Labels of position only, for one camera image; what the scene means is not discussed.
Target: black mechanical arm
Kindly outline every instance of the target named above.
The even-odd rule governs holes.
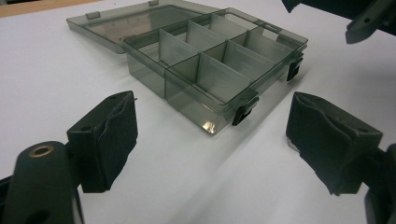
[[[322,98],[295,92],[286,136],[330,194],[354,194],[365,183],[367,222],[396,223],[396,144],[379,149],[380,131]]]
[[[0,181],[0,223],[84,223],[77,187],[110,190],[136,144],[131,91],[107,97],[67,131],[69,143],[25,149]]]

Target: plastic storage box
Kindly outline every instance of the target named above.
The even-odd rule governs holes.
[[[208,133],[215,134],[230,122],[237,125],[264,91],[282,76],[289,80],[298,72],[306,38],[233,8],[161,3],[139,5],[142,11],[120,20],[78,28],[76,18],[68,22],[105,47],[125,51],[134,77]],[[154,11],[159,14],[152,19]],[[139,25],[125,25],[125,18],[145,19]],[[111,22],[118,27],[115,34],[105,28]]]

